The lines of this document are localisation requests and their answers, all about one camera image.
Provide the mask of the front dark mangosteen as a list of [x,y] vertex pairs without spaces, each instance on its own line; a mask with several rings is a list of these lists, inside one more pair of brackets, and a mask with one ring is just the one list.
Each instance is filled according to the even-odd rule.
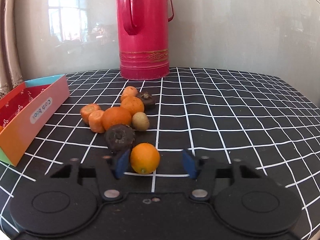
[[111,126],[105,132],[104,138],[108,149],[116,154],[132,148],[136,135],[130,126],[118,124]]

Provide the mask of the dark mangosteen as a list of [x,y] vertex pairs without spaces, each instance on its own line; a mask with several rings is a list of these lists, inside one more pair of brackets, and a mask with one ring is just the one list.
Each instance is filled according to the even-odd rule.
[[136,135],[130,126],[118,124],[111,126],[105,132],[104,138],[108,149],[116,154],[132,148]]
[[144,109],[151,109],[156,105],[155,99],[148,92],[139,92],[136,94],[136,97],[142,101]]

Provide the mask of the large middle orange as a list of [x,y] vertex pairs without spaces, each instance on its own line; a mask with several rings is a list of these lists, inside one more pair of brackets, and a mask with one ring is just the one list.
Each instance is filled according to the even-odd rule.
[[130,126],[131,121],[132,116],[130,112],[123,107],[110,107],[104,111],[102,116],[102,124],[105,130],[119,124]]

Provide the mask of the black white checkered tablecloth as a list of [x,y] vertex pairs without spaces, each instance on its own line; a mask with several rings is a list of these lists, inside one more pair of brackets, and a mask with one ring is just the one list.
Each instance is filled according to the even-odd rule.
[[150,128],[137,142],[153,144],[161,155],[157,170],[139,176],[128,170],[123,182],[142,192],[178,191],[189,183],[180,153],[224,163],[243,160],[301,198],[296,234],[319,237],[319,107],[278,77],[220,69],[171,68],[154,81],[129,81],[116,69],[67,74],[69,98],[27,148],[18,166],[1,163],[1,231],[17,234],[9,203],[21,187],[69,159],[88,163],[106,152],[80,109],[97,103],[119,106],[125,87],[150,93]]

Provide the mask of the left carrot piece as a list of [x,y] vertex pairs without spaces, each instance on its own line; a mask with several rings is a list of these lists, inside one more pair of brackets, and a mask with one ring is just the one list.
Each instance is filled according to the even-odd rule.
[[88,117],[89,115],[97,110],[101,110],[101,107],[96,103],[90,103],[88,105],[85,105],[80,109],[80,115],[82,117],[82,120],[85,124],[88,124]]

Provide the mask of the rear orange tangerine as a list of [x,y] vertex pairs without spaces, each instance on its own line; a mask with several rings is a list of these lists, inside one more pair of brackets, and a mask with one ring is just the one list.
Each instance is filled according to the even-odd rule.
[[144,103],[142,100],[135,96],[129,96],[125,98],[120,106],[129,111],[131,116],[134,116],[136,113],[144,112]]

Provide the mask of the rear dark mangosteen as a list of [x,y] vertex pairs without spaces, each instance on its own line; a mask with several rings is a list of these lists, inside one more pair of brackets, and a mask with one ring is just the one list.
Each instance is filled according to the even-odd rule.
[[144,109],[151,109],[156,105],[155,99],[148,92],[139,92],[136,94],[136,97],[142,101]]

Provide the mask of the colourful cardboard box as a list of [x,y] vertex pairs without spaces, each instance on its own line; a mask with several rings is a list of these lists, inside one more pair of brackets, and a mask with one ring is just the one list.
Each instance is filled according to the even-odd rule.
[[17,166],[44,124],[70,96],[65,75],[24,81],[1,99],[1,161]]

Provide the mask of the beige lace curtain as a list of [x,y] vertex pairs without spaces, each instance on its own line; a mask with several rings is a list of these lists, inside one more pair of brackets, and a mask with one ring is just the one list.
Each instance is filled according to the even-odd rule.
[[1,98],[23,82],[14,22],[15,0],[1,0]]

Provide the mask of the red thermos flask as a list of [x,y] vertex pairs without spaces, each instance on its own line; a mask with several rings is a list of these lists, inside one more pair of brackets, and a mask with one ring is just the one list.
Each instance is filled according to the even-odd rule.
[[169,74],[172,0],[116,0],[120,74],[154,80]]

